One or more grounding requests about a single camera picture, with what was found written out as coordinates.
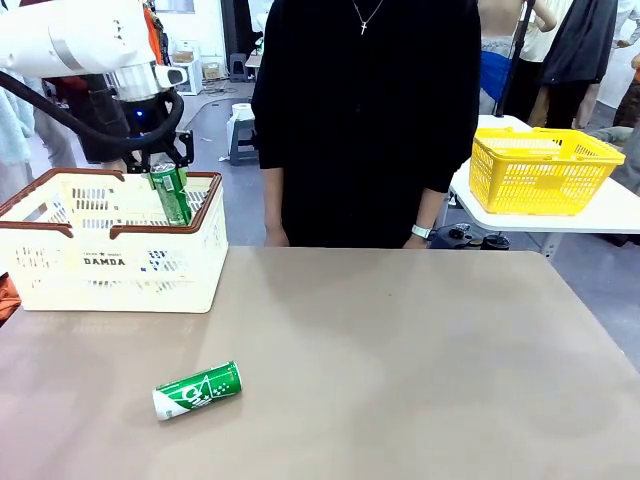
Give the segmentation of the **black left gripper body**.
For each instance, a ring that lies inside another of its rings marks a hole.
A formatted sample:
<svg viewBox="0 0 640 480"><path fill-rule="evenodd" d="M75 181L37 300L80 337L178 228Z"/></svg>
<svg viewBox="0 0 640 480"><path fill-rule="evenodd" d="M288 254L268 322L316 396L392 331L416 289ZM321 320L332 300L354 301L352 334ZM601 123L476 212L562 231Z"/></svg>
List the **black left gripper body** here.
<svg viewBox="0 0 640 480"><path fill-rule="evenodd" d="M149 154L164 154L168 158L176 156L175 125L171 120L174 101L172 98L152 98L138 102L122 102L121 107L128 124L129 134L119 149L124 152L144 150ZM145 146L131 144L132 139L149 135L159 130L162 135Z"/></svg>

